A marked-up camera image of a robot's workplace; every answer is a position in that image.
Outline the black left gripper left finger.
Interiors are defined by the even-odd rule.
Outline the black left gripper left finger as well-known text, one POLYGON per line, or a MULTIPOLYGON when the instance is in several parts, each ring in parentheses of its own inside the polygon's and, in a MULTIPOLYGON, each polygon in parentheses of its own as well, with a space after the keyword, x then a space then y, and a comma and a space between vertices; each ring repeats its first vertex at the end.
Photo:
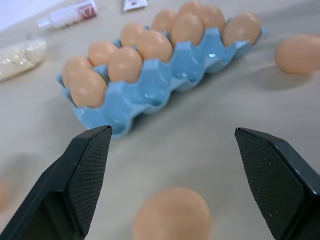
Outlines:
POLYGON ((112 128, 75 136, 38 178, 10 219, 2 240, 83 240, 103 186, 112 128))

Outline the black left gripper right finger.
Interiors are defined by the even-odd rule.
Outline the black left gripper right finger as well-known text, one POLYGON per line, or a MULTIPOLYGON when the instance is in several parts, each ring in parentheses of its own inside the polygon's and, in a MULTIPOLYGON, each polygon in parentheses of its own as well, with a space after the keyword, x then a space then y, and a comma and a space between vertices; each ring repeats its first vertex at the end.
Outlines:
POLYGON ((276 240, 320 238, 320 175, 284 139, 238 127, 244 171, 276 240))

